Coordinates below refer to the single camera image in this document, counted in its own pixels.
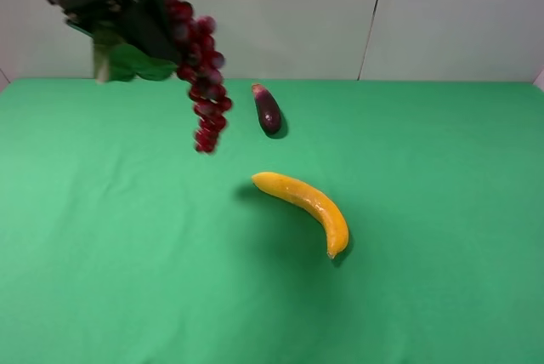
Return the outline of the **red purple grape bunch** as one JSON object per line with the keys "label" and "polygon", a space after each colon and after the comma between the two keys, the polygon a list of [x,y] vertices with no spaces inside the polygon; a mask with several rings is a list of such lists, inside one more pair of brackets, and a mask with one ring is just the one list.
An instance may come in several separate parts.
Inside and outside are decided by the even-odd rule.
{"label": "red purple grape bunch", "polygon": [[97,82],[130,82],[137,77],[159,82],[173,75],[187,82],[199,117],[195,150],[211,154],[227,124],[224,113],[232,107],[221,73],[225,58],[215,49],[216,21],[208,15],[196,18],[185,0],[166,0],[165,7],[173,46],[180,53],[178,64],[146,54],[104,22],[93,30],[93,75]]}

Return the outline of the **dark purple eggplant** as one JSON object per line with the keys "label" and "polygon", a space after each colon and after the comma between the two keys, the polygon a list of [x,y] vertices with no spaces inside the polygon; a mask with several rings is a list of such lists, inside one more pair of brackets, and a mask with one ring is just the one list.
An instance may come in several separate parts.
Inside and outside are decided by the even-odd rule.
{"label": "dark purple eggplant", "polygon": [[252,95],[262,130],[268,135],[278,133],[281,130],[282,117],[274,96],[260,83],[252,85]]}

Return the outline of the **yellow banana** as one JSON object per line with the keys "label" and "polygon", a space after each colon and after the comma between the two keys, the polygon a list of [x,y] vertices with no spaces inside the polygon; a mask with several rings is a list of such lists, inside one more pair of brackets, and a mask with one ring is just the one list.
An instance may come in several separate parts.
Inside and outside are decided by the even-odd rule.
{"label": "yellow banana", "polygon": [[326,253],[335,259],[349,244],[349,228],[338,206],[323,192],[302,180],[280,173],[261,172],[252,182],[262,192],[290,202],[312,215],[324,229]]}

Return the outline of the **green tablecloth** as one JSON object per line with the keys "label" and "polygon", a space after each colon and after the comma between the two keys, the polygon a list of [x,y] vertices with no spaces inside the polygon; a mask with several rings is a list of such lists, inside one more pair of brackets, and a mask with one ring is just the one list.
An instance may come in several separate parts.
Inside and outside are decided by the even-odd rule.
{"label": "green tablecloth", "polygon": [[[186,87],[1,94],[4,363],[540,363],[543,94],[525,83],[247,81],[216,152]],[[326,194],[349,230],[258,189]]]}

